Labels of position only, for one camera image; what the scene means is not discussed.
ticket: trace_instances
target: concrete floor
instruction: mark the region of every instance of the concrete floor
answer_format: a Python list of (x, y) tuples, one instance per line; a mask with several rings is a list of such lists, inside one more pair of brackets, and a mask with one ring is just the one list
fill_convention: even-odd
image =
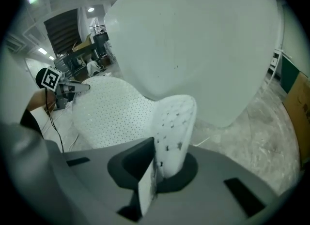
[[(117, 64), (108, 67), (105, 73), (108, 72), (123, 78)], [(230, 157), (263, 179), (280, 195), (297, 182), (299, 150), (293, 125), (282, 104), (286, 93), (275, 79), (267, 87), (269, 78), (267, 74), (253, 100), (230, 126), (216, 128), (197, 119), (191, 144)], [(65, 151), (69, 151), (78, 136), (72, 122), (71, 105), (52, 115)], [(45, 139), (59, 141), (53, 128), (45, 128), (43, 135)], [(70, 150), (91, 148), (80, 135)]]

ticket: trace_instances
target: black cable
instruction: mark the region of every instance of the black cable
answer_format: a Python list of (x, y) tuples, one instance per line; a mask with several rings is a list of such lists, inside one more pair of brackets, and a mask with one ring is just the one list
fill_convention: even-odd
[[(47, 106), (47, 88), (45, 88), (45, 104), (46, 104), (46, 106)], [(61, 143), (61, 145), (62, 145), (62, 152), (64, 152), (64, 150), (63, 150), (63, 144), (62, 144), (62, 137), (60, 136), (58, 130), (56, 129), (56, 126), (55, 126), (55, 124), (54, 124), (53, 118), (51, 117), (51, 115), (50, 115), (50, 113), (49, 113), (48, 106), (47, 106), (46, 108), (47, 108), (47, 114), (48, 114), (48, 116), (49, 116), (50, 122), (51, 122), (53, 128), (56, 130), (56, 132), (57, 132), (57, 134), (58, 134), (58, 136), (59, 136), (60, 143)]]

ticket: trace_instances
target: cardboard box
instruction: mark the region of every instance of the cardboard box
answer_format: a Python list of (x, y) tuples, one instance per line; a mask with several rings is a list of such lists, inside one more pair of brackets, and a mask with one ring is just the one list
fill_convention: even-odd
[(75, 47), (72, 49), (72, 51), (73, 51), (73, 52), (76, 52), (77, 50), (82, 49), (82, 48), (84, 48), (84, 47), (86, 47), (86, 46), (88, 46), (88, 45), (91, 45), (91, 44), (92, 44), (92, 41), (91, 41), (91, 34), (89, 34), (89, 35), (87, 36), (86, 40), (85, 40), (83, 43), (79, 44), (78, 46), (75, 46)]
[(310, 160), (310, 81), (299, 73), (283, 102), (295, 129), (303, 166)]

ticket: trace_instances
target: white perforated seat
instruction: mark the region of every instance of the white perforated seat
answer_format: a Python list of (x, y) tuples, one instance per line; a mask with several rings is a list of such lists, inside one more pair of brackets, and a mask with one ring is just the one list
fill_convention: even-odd
[(163, 175), (180, 170), (197, 113), (193, 97), (154, 102), (118, 78), (96, 76), (83, 83), (91, 88), (75, 95), (73, 122), (94, 149), (154, 137), (157, 164), (169, 162)]

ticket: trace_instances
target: green panel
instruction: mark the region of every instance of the green panel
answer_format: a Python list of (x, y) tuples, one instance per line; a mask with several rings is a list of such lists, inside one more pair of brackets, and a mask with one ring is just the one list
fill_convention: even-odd
[(286, 57), (282, 57), (282, 69), (281, 69), (281, 86), (287, 93), (291, 90), (299, 69), (295, 67)]

